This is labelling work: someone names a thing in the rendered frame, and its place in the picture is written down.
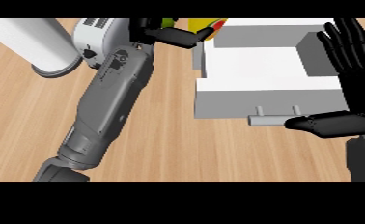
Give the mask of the white open drawer box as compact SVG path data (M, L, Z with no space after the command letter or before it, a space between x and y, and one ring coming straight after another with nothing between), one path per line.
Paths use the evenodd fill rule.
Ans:
M204 90L337 90L316 33L328 18L232 18L192 49Z

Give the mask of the white cylinder roll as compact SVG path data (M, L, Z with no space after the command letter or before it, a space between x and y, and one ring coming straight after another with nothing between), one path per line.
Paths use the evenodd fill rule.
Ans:
M41 77L65 76L82 62L54 18L0 18L0 43L29 62Z

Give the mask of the white drawer front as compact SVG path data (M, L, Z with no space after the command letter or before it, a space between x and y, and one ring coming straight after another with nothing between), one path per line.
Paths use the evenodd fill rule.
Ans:
M198 78L193 117L196 119L246 118L257 114L292 115L345 110L340 81L334 76Z

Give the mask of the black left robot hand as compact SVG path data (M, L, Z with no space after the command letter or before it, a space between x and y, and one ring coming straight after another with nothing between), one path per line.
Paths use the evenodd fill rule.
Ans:
M176 47L190 49L215 32L212 26L207 26L196 32L174 27L176 18L131 18L130 41L153 45L162 42Z

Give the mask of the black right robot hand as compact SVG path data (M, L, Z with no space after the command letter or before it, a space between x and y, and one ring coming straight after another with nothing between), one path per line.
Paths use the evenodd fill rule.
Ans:
M347 110L288 119L288 129L319 138L365 135L365 29L354 18L335 18L316 33L338 74Z

